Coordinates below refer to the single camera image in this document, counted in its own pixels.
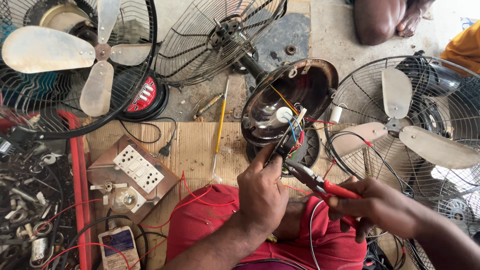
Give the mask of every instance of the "light bulb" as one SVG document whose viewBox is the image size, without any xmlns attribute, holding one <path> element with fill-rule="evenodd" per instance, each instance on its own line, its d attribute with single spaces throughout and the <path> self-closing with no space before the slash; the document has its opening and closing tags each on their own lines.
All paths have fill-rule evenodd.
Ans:
<svg viewBox="0 0 480 270">
<path fill-rule="evenodd" d="M 137 194 L 131 188 L 116 188 L 110 194 L 110 206 L 117 213 L 125 213 L 130 211 L 137 203 Z"/>
</svg>

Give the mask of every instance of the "fan stand pole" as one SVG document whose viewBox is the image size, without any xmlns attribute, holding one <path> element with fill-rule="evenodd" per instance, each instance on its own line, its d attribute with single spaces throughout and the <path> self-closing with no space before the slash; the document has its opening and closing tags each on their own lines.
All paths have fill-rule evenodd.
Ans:
<svg viewBox="0 0 480 270">
<path fill-rule="evenodd" d="M 240 64 L 247 69 L 247 71 L 255 78 L 255 83 L 258 85 L 265 77 L 268 76 L 268 72 L 265 71 L 258 62 L 250 55 L 244 54 L 239 59 Z"/>
</svg>

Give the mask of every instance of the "fan blade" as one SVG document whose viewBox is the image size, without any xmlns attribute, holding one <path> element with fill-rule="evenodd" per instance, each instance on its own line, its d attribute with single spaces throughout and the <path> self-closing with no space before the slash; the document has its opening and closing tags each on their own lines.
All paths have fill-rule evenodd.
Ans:
<svg viewBox="0 0 480 270">
<path fill-rule="evenodd" d="M 151 43 L 115 45 L 110 50 L 110 59 L 122 65 L 136 66 L 145 61 L 151 48 Z"/>
<path fill-rule="evenodd" d="M 113 84 L 113 66 L 107 61 L 97 62 L 80 95 L 80 108 L 90 116 L 100 116 L 110 110 Z"/>
<path fill-rule="evenodd" d="M 402 119 L 407 116 L 412 100 L 412 83 L 407 75 L 396 68 L 382 71 L 384 108 L 388 117 Z"/>
<path fill-rule="evenodd" d="M 9 67 L 23 73 L 85 68 L 95 61 L 90 43 L 41 26 L 13 31 L 5 39 L 1 54 Z"/>
<path fill-rule="evenodd" d="M 480 162 L 479 153 L 417 126 L 406 126 L 399 133 L 402 143 L 426 161 L 452 170 L 468 169 Z"/>
<path fill-rule="evenodd" d="M 379 122 L 371 122 L 358 126 L 352 126 L 343 129 L 342 131 L 356 133 L 371 144 L 382 140 L 388 134 L 388 130 L 385 128 L 385 125 Z M 335 149 L 335 152 L 339 157 L 344 157 L 367 147 L 367 144 L 364 141 L 353 134 L 335 134 L 332 136 L 332 140 L 332 147 Z"/>
<path fill-rule="evenodd" d="M 98 0 L 98 42 L 106 44 L 120 11 L 121 0 Z"/>
</svg>

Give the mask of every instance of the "orange cloth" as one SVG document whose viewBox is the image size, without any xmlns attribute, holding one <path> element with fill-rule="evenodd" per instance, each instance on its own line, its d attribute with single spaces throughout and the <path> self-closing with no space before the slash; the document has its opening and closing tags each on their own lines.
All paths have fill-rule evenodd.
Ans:
<svg viewBox="0 0 480 270">
<path fill-rule="evenodd" d="M 452 39 L 441 58 L 480 74 L 480 21 Z M 465 76 L 471 75 L 451 65 L 447 66 Z"/>
</svg>

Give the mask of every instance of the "red-handled pliers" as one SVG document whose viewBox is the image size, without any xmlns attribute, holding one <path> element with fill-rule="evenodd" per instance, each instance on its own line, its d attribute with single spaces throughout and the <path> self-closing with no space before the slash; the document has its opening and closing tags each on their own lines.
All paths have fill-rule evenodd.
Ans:
<svg viewBox="0 0 480 270">
<path fill-rule="evenodd" d="M 361 196 L 355 192 L 349 191 L 336 184 L 332 184 L 328 180 L 324 180 L 318 174 L 315 174 L 310 168 L 307 168 L 301 164 L 296 163 L 291 159 L 284 161 L 287 170 L 295 176 L 300 182 L 304 183 L 313 192 L 318 194 L 322 200 L 328 205 L 328 199 L 332 196 L 338 196 L 343 198 L 361 199 Z M 343 216 L 342 220 L 350 227 L 356 229 L 358 221 L 351 216 Z"/>
</svg>

